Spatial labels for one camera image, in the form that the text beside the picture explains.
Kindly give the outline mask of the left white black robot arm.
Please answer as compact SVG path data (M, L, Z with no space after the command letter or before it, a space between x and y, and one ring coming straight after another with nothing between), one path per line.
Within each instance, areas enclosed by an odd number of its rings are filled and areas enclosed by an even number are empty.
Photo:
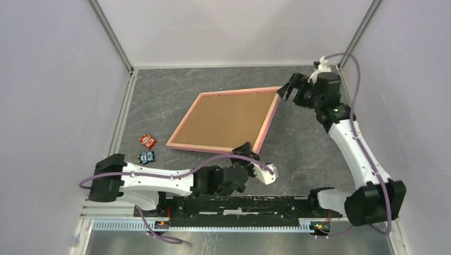
M176 171L127 163L124 158L124 154L113 154L96 163L88 188L89 201L124 201L157 217L167 210L167 202L160 198L162 192L181 197L242 193L248 179L256 177L254 166L260 159L248 142L233 149L229 155L212 158L230 158L228 167L204 164L200 168Z

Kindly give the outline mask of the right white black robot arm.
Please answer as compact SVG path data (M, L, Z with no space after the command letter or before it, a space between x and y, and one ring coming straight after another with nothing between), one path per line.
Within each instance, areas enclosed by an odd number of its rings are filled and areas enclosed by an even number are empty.
M340 149L355 184L353 193L329 187L311 190L307 210L314 217L333 210L346 216L353 226L390 224L399 217L406 186L401 180L393 180L373 159L352 108L341 102L340 87L336 73L320 73L315 82L294 73L277 91L288 100L296 89L294 104L315 111L317 121Z

